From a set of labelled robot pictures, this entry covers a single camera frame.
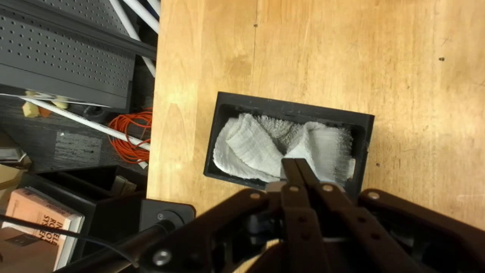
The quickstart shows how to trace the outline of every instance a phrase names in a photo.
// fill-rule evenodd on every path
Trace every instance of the wooden surface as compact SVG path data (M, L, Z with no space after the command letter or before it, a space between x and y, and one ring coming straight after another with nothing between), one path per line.
M163 0L148 197L198 213L216 91L375 115L365 188L485 228L483 0Z

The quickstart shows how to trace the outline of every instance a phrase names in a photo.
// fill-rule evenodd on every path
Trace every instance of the white rod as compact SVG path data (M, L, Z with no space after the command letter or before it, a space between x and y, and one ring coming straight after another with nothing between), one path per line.
M157 20L137 0L122 2L157 34Z
M5 93L0 93L0 97L24 99L24 96L5 94ZM30 99L36 99L36 100L52 100L52 99L55 99L55 97L48 96L48 94L39 94L39 96L30 97ZM77 100L67 100L66 103L71 103L71 105L86 105L86 106L98 106L98 108L110 108L110 106L99 105L99 103L87 103L87 102L77 102Z
M152 11L160 15L160 5L157 3L157 0L148 0L148 5L152 8Z
M58 108L55 108L55 106L52 106L52 105L43 103L43 102L39 102L39 100L34 100L34 99L28 99L28 97L19 97L19 99L22 99L22 100L25 100L25 102L28 102L28 103L33 103L33 105L36 105L36 106L39 106L39 108L48 109L49 112L54 112L54 114L61 115L61 117L64 117L64 118L69 118L69 120L72 120L72 122L75 122L75 123L80 123L80 125L84 125L84 126L92 128L92 129L95 129L95 131L99 131L99 132L102 132L102 134L105 134L105 135L110 135L110 137L113 137L113 138L117 138L117 140L121 140L121 141L127 141L127 140L125 140L127 135L122 134L122 132L117 132L117 131L114 131L114 129L110 129L110 128L101 126L101 125L98 125L98 123L89 122L89 120L86 120L86 118L83 118L83 117L74 115L72 112L58 109ZM142 140L137 140L137 138L134 138L134 137L128 137L128 141L130 141L133 146L137 146L137 147L140 147L140 149L143 149L143 150L149 150L149 144L148 144L148 143L143 143Z
M110 2L110 6L114 9L121 24L124 26L127 35L131 40L139 41L139 37L137 37L137 34L136 34L136 31L134 31L134 27L131 24L131 21L127 18L125 12L122 11L122 6L121 6L119 0L108 0L108 2ZM155 68L154 68L154 64L151 62L151 59L148 59L145 56L142 56L140 59L145 62L148 71L151 73L151 78L154 78Z

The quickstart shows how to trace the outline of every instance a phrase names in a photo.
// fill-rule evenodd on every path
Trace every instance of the orange extension cord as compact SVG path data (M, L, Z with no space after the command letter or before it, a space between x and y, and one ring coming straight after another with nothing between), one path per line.
M131 137L137 137L139 140L149 143L151 109L117 115L108 122L108 128L124 132L125 135L128 135L128 132L133 134L133 131L139 131L139 135ZM108 141L122 161L128 164L148 162L148 150L116 138L108 138Z

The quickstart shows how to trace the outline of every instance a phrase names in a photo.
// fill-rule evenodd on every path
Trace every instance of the gray panel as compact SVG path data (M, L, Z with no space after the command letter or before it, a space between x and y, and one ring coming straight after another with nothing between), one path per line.
M102 140L84 134L55 132L54 169L80 169L99 164Z
M60 9L52 9L37 0L1 0L0 8L11 14L19 14L28 21L42 24L45 29L61 32L81 43L90 43L96 47L116 50L122 55L140 55L154 59L155 49L143 43L130 40L125 35L111 31L99 29L90 21L80 17L72 17Z
M58 115L51 115L49 118L24 118L20 114L22 103L24 102L17 99L0 97L0 128L4 129L13 141L28 153L33 162L33 167L30 169L31 172L37 173L96 166L130 167L117 159L105 135ZM72 140L69 149L64 150L57 147L58 132L74 134L74 137L77 137L69 138ZM89 150L93 152L92 161L86 162L87 155L86 152L81 152L83 158L80 161L71 159L60 164L61 158L58 158L58 152L74 152L77 155L78 150L75 149L86 146L86 141L81 140L80 135L84 137L84 140L89 140L87 144L90 143Z
M39 0L121 32L108 2ZM0 84L77 100L125 108L133 56L124 56L52 32L0 9Z
M84 18L98 27L125 35L125 31L108 0L37 0L74 17Z

